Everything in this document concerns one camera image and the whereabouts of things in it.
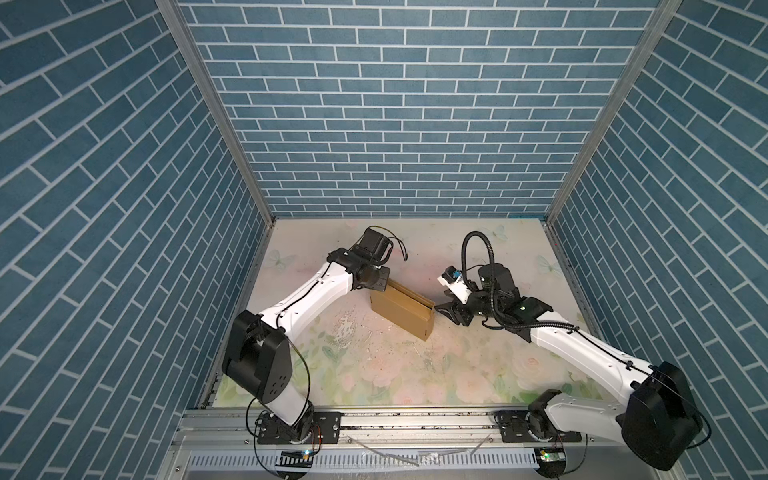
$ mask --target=floral tablecloth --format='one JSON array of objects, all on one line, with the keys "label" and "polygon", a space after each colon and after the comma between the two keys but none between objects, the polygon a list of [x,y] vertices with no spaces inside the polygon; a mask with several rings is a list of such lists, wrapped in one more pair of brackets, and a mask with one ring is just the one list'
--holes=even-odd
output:
[{"label": "floral tablecloth", "polygon": [[[325,261],[350,247],[370,224],[395,232],[409,260],[395,250],[390,276],[437,303],[448,301],[437,277],[459,267],[462,240],[471,230],[491,239],[496,261],[510,269],[521,294],[549,303],[584,326],[576,302],[537,220],[278,220],[249,303],[258,312],[280,301]],[[472,239],[468,265],[487,263],[480,239]],[[476,271],[471,278],[476,279]],[[369,292],[357,290],[325,309],[296,346],[310,365],[310,399],[319,406],[462,405],[530,402],[548,388],[608,398],[584,373],[560,357],[504,331],[454,325],[440,314],[424,342],[370,309]],[[306,392],[297,356],[293,382]],[[214,407],[245,406],[245,390],[224,377]]]}]

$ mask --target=brick-patterned wallpaper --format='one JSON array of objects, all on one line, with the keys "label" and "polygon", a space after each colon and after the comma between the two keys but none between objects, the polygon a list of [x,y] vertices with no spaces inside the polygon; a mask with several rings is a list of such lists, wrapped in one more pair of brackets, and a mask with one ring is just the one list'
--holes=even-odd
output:
[{"label": "brick-patterned wallpaper", "polygon": [[154,475],[262,230],[154,0],[0,2],[0,478]]},{"label": "brick-patterned wallpaper", "polygon": [[541,217],[657,0],[182,0],[278,216]]},{"label": "brick-patterned wallpaper", "polygon": [[556,223],[606,337],[713,420],[689,478],[768,472],[767,25],[684,0]]}]

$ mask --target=blue brick wall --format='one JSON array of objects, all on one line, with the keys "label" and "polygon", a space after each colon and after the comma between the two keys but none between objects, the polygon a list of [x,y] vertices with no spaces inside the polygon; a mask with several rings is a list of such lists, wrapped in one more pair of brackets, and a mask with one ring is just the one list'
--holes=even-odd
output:
[{"label": "blue brick wall", "polygon": [[606,337],[688,375],[691,478],[768,467],[768,2],[684,0],[555,228]]},{"label": "blue brick wall", "polygon": [[278,216],[541,217],[657,0],[181,4]]},{"label": "blue brick wall", "polygon": [[263,229],[154,0],[0,2],[0,478],[144,478]]}]

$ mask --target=robotic arm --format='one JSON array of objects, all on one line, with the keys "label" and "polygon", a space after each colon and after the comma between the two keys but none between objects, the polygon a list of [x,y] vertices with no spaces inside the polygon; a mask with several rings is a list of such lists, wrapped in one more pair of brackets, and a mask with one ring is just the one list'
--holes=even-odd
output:
[{"label": "robotic arm", "polygon": [[[466,246],[472,237],[480,237],[488,250],[489,263],[478,271],[482,288],[466,275]],[[314,413],[308,396],[290,384],[293,339],[349,291],[383,291],[389,268],[382,265],[391,252],[389,238],[368,228],[348,250],[330,253],[318,272],[286,299],[257,315],[246,310],[235,319],[223,372],[275,414],[285,440],[306,439]],[[682,371],[667,362],[652,366],[629,356],[580,331],[546,303],[521,296],[509,270],[495,263],[484,234],[467,235],[462,269],[450,266],[438,280],[448,288],[445,293],[452,301],[435,309],[452,322],[468,326],[475,315],[494,317],[498,326],[483,325],[506,329],[556,353],[617,400],[576,399],[548,390],[528,407],[528,425],[535,438],[550,441],[561,432],[596,435],[624,443],[648,465],[668,470],[700,432],[703,416]]]}]

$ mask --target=brown cardboard box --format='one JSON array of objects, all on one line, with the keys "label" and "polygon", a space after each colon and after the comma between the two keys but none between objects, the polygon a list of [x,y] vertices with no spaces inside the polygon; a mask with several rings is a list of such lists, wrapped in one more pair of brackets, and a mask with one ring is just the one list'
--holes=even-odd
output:
[{"label": "brown cardboard box", "polygon": [[435,302],[397,283],[391,278],[386,290],[371,290],[371,310],[422,340],[427,340],[435,326]]}]

